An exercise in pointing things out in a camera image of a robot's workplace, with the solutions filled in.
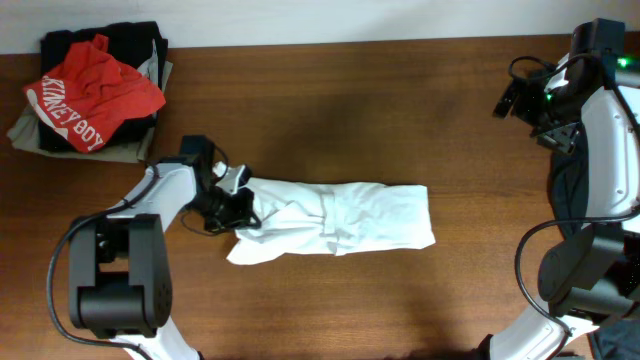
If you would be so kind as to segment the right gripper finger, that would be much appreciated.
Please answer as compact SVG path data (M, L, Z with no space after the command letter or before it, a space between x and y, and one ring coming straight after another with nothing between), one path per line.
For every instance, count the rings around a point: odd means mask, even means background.
M505 118L511 111L517 97L518 82L512 80L496 103L492 115L496 118Z
M540 146L559 154L572 154L580 137L580 125L570 123L555 128L535 128L531 137Z

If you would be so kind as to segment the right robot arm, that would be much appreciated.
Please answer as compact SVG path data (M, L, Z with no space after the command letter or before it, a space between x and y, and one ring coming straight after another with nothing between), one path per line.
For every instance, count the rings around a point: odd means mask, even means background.
M574 339L639 316L639 62L624 52L622 22L575 28L557 63L513 75L494 108L565 157L550 175L554 227L564 239L544 255L537 291L475 359L557 359Z

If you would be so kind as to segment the white t-shirt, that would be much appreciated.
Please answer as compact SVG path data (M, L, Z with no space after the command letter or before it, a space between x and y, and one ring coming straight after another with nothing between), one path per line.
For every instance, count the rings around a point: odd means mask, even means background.
M371 182L306 184L253 178L257 229L235 232L227 255L255 265L285 254L334 255L420 250L436 243L428 189Z

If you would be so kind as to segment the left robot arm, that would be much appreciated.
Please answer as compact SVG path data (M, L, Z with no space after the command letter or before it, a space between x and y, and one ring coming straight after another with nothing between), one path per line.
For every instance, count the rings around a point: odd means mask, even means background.
M204 135L183 137L178 154L148 165L117 205L77 219L64 235L70 320L92 333L88 345L133 359L201 358L171 318L165 232L183 211L202 217L203 236L261 224L247 187L250 168L216 163L219 152Z

